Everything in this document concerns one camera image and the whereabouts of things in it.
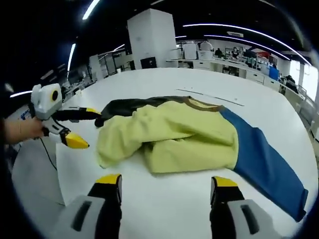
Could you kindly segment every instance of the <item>office desk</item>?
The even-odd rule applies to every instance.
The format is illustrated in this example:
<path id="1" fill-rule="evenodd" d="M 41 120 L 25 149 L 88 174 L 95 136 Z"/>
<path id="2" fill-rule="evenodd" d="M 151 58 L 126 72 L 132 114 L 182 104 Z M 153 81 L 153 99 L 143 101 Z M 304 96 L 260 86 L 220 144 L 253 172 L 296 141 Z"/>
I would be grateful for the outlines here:
<path id="1" fill-rule="evenodd" d="M 217 58 L 211 60 L 172 59 L 166 60 L 166 62 L 192 62 L 194 64 L 194 69 L 210 70 L 215 72 L 222 72 L 222 66 L 234 67 L 239 69 L 239 77 L 254 80 L 259 84 L 263 84 L 263 78 L 268 77 L 268 75 L 265 75 L 264 73 L 256 69 L 248 67 L 243 62 L 235 62 L 232 60 L 223 60 Z"/>
<path id="2" fill-rule="evenodd" d="M 200 92 L 205 95 L 177 91 Z M 211 104 L 223 104 L 251 126 L 259 127 L 270 145 L 296 172 L 309 194 L 307 212 L 318 194 L 318 172 L 314 150 L 305 127 L 285 97 L 277 92 L 238 77 L 194 69 L 156 68 L 122 72 L 82 91 L 67 103 L 102 110 L 115 99 L 154 96 L 187 96 Z M 240 103 L 235 105 L 210 96 Z M 96 162 L 99 130 L 93 121 L 64 123 L 91 145 L 75 150 L 59 144 L 56 149 L 59 183 L 65 204 L 86 195 L 95 180 L 110 173 L 123 175 L 123 201 L 120 238 L 193 239 L 211 238 L 209 221 L 210 184 L 214 175 L 235 181 L 246 199 L 253 199 L 273 218 L 275 230 L 291 236 L 304 221 L 296 223 L 270 200 L 236 173 L 207 170 L 151 175 L 139 153 L 114 167 L 102 169 Z"/>

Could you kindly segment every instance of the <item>blue sleeve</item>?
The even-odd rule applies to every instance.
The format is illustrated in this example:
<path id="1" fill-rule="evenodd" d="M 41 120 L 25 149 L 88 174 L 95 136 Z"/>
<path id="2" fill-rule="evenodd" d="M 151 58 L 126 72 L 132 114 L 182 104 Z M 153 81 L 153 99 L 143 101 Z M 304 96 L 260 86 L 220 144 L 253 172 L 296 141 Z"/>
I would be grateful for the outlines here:
<path id="1" fill-rule="evenodd" d="M 238 133 L 239 151 L 234 171 L 299 222 L 306 214 L 308 190 L 298 176 L 267 142 L 258 128 L 253 128 L 228 109 L 220 112 Z"/>

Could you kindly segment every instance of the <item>window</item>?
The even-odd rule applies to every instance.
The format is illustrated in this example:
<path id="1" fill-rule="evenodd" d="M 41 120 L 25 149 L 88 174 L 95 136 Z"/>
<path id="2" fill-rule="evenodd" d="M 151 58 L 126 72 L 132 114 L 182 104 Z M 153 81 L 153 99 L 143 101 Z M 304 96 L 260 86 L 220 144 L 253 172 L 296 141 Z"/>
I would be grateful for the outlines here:
<path id="1" fill-rule="evenodd" d="M 300 62 L 291 61 L 289 75 L 291 75 L 291 77 L 295 80 L 296 85 L 298 85 L 299 83 L 299 74 L 300 74 Z"/>
<path id="2" fill-rule="evenodd" d="M 313 66 L 305 64 L 304 71 L 304 80 L 303 85 L 304 89 L 307 91 L 307 95 L 315 101 L 317 95 L 317 86 L 318 86 L 318 69 Z"/>

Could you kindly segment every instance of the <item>cable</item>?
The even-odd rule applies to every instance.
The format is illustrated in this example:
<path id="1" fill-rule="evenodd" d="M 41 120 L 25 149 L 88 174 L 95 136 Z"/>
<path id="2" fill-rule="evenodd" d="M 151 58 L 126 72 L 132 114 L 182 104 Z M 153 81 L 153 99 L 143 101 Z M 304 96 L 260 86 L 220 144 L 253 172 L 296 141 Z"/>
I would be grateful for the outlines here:
<path id="1" fill-rule="evenodd" d="M 42 138 L 40 138 L 40 140 L 41 140 L 41 142 L 42 142 L 42 144 L 43 144 L 43 147 L 44 147 L 44 149 L 45 149 L 46 154 L 48 155 L 48 158 L 49 158 L 49 160 L 50 160 L 50 163 L 51 163 L 52 166 L 55 168 L 55 170 L 58 171 L 57 168 L 54 166 L 54 164 L 53 164 L 52 161 L 51 161 L 50 155 L 49 155 L 48 150 L 46 149 L 46 147 L 45 147 L 45 145 L 44 145 L 44 143 L 43 143 Z"/>

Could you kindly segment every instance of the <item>black ceiling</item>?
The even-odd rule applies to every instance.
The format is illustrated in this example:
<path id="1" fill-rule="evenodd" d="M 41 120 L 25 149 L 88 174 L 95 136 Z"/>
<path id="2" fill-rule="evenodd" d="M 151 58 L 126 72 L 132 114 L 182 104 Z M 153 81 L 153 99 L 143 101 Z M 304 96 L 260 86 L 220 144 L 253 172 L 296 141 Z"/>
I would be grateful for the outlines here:
<path id="1" fill-rule="evenodd" d="M 259 0 L 165 0 L 151 5 L 154 1 L 100 0 L 86 21 L 82 17 L 91 0 L 11 1 L 2 20 L 6 39 L 4 79 L 16 90 L 26 90 L 48 70 L 67 64 L 73 43 L 77 43 L 73 66 L 86 62 L 91 55 L 128 43 L 127 20 L 150 7 L 173 15 L 177 36 L 201 39 L 204 34 L 227 35 L 231 30 L 243 33 L 247 40 L 278 51 L 287 50 L 247 31 L 217 26 L 182 27 L 192 23 L 222 23 L 251 28 L 296 50 L 305 50 L 283 13 Z"/>

